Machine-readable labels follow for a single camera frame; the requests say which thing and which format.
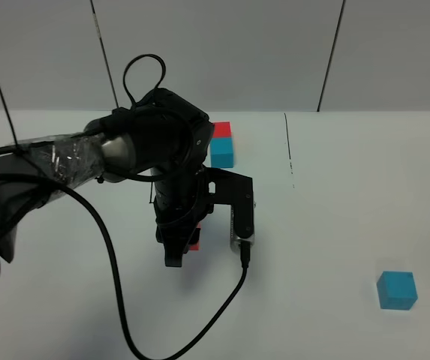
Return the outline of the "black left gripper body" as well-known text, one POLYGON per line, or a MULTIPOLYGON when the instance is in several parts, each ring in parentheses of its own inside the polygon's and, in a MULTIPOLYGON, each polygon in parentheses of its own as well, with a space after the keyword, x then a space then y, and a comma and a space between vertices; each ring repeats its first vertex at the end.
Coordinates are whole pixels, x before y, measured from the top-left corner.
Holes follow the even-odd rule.
POLYGON ((186 173, 155 183, 156 239, 161 242, 160 228, 194 226, 213 212, 205 203, 209 191, 206 167, 198 165, 186 173))

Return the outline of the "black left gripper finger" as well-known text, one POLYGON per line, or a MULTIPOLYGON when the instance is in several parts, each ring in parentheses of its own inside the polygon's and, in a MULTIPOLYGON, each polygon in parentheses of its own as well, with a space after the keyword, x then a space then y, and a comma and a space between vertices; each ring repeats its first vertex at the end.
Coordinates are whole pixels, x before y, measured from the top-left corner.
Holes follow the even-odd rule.
POLYGON ((188 252, 193 234, 194 226, 160 228, 166 267, 182 267, 182 258, 188 252))
POLYGON ((200 240, 200 227, 197 226, 190 240, 190 246, 198 246, 200 240))

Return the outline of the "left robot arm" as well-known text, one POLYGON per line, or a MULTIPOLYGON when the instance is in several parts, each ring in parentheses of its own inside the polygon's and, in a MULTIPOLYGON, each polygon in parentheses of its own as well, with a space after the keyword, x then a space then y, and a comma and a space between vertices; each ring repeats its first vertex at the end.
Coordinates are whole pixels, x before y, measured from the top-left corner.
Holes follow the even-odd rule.
POLYGON ((214 125, 201 109, 165 89, 89 122, 79 133, 0 148, 0 263, 14 258, 18 223, 91 180, 155 185, 157 239, 178 267, 206 215, 200 206, 214 125))

